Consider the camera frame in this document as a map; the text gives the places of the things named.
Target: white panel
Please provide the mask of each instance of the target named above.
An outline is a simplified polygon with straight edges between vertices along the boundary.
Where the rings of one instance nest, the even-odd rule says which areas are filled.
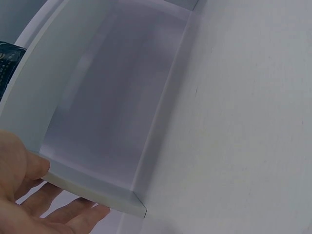
[[[311,233],[311,10],[198,2],[137,176],[141,234]]]
[[[0,128],[40,150],[70,74],[113,0],[65,0],[17,67],[0,103]]]

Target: shelf compartment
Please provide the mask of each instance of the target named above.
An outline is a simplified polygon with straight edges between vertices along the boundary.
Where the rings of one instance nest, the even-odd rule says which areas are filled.
[[[131,185],[189,12],[115,3],[57,7],[4,93],[0,128],[51,161],[48,182],[144,217]]]

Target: hand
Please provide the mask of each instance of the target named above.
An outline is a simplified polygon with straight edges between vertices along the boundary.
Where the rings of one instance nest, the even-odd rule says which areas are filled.
[[[21,205],[16,200],[42,183],[50,163],[26,150],[20,139],[0,130],[0,233],[88,234],[110,212],[106,206],[78,198],[46,218],[61,189],[46,183]]]

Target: dark fabric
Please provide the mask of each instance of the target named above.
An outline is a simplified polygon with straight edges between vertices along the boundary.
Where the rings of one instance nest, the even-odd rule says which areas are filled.
[[[26,49],[0,41],[0,100]]]

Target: white wall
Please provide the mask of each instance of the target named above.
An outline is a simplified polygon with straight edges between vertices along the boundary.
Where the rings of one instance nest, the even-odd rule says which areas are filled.
[[[312,234],[311,11],[199,1],[121,234]]]
[[[14,44],[46,0],[1,0],[0,40]]]

